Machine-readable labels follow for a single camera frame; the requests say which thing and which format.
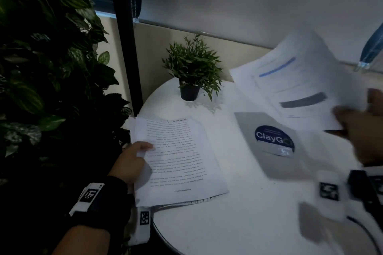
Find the black pole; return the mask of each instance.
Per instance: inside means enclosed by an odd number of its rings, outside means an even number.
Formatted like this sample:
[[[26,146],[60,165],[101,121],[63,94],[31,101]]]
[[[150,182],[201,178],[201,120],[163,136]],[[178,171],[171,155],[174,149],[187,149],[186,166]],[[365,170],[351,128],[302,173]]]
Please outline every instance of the black pole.
[[[113,0],[134,115],[143,105],[130,0]]]

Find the forearm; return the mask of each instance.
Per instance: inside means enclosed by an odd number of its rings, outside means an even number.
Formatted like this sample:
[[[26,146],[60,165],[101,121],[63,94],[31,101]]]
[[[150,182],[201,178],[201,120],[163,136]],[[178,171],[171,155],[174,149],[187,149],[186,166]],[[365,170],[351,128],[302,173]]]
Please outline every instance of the forearm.
[[[52,255],[107,255],[109,240],[106,230],[75,226],[68,230]]]

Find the paper with blue highlight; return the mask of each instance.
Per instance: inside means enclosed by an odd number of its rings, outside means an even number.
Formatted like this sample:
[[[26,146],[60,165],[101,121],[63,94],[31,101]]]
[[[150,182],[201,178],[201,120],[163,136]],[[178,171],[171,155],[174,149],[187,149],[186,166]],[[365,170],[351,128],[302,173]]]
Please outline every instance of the paper with blue highlight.
[[[295,130],[341,129],[331,109],[365,110],[367,87],[312,30],[301,28],[256,61],[231,69],[237,87],[277,122]]]

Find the wristband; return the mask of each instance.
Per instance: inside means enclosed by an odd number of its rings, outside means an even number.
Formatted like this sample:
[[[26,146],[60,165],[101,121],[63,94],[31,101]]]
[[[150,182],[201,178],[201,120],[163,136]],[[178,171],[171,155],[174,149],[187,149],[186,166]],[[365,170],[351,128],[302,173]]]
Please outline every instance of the wristband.
[[[127,184],[107,176],[83,190],[69,212],[70,228],[83,225],[107,230],[110,234],[108,254],[118,254],[133,203],[133,196],[127,194]]]

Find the black cable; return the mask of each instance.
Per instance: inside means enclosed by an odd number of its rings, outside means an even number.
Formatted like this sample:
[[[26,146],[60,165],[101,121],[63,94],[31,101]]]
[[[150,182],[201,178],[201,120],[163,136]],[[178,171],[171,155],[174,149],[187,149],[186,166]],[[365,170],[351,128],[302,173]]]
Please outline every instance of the black cable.
[[[363,226],[363,224],[361,222],[359,222],[357,219],[350,217],[350,216],[347,216],[347,219],[350,220],[351,222],[354,222],[355,224],[359,225],[366,232],[367,236],[370,238],[370,240],[372,241],[372,243],[375,247],[376,253],[378,255],[382,255],[382,253],[380,252],[379,246],[376,243],[376,241],[375,241],[374,237],[372,236],[372,234],[370,233],[370,231],[367,230],[367,228],[365,226]]]

